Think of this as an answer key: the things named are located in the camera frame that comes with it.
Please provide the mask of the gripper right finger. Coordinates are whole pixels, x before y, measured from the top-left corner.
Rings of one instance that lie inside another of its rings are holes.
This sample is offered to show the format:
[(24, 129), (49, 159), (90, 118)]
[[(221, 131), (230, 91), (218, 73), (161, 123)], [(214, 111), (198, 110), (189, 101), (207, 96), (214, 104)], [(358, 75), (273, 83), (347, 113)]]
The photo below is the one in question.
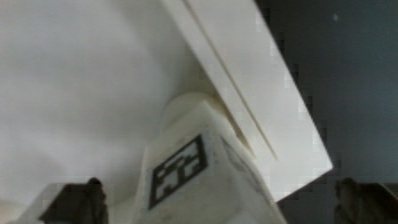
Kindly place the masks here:
[(335, 224), (398, 224), (398, 183), (337, 182)]

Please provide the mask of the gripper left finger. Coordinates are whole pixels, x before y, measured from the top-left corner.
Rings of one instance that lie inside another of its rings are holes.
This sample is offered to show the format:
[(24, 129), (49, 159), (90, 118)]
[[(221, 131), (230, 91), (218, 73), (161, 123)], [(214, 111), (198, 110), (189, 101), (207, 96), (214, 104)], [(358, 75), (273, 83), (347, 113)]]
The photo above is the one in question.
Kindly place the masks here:
[(104, 184), (91, 178), (86, 184), (68, 184), (40, 216), (45, 224), (109, 224)]

